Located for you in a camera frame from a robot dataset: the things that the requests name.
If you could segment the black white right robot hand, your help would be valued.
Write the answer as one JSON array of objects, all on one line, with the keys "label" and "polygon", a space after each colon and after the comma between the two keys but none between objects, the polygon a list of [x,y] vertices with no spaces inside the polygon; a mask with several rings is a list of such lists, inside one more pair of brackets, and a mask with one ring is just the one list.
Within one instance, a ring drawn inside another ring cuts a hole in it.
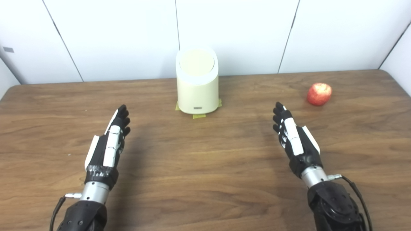
[{"label": "black white right robot hand", "polygon": [[323,167],[320,147],[307,126],[298,126],[292,113],[280,102],[273,108],[273,130],[289,158],[289,167],[299,178],[308,167]]}]

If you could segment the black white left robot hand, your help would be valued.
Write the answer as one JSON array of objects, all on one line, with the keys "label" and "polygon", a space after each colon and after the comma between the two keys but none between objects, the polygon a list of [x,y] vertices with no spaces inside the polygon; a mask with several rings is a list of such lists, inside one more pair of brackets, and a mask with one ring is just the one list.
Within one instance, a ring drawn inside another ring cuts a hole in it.
[{"label": "black white left robot hand", "polygon": [[84,183],[103,183],[109,190],[113,189],[119,177],[117,166],[125,146],[125,137],[131,131],[129,123],[129,111],[122,104],[114,112],[104,134],[93,137],[84,164]]}]

